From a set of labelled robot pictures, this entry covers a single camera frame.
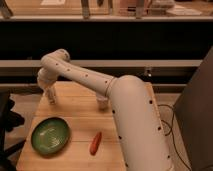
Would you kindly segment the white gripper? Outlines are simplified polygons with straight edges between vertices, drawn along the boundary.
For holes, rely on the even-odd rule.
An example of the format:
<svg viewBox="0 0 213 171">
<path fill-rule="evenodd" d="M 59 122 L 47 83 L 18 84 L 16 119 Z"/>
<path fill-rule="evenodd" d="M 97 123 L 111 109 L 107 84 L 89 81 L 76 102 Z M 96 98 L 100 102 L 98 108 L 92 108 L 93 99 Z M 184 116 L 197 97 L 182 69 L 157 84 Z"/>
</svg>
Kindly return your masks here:
<svg viewBox="0 0 213 171">
<path fill-rule="evenodd" d="M 41 68 L 38 72 L 37 83 L 38 86 L 45 90 L 46 98 L 50 104 L 56 103 L 56 92 L 55 88 L 51 87 L 56 82 L 56 74 L 45 69 Z"/>
</svg>

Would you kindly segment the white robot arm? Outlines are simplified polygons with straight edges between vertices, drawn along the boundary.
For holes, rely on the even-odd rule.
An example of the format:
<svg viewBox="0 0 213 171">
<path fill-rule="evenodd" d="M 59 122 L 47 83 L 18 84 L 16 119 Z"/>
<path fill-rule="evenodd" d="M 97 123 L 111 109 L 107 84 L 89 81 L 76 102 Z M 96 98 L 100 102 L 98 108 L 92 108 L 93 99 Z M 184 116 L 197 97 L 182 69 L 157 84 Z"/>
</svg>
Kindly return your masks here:
<svg viewBox="0 0 213 171">
<path fill-rule="evenodd" d="M 64 49 L 44 55 L 41 65 L 37 81 L 42 89 L 63 76 L 110 100 L 126 171 L 175 171 L 161 119 L 144 81 L 73 65 Z"/>
</svg>

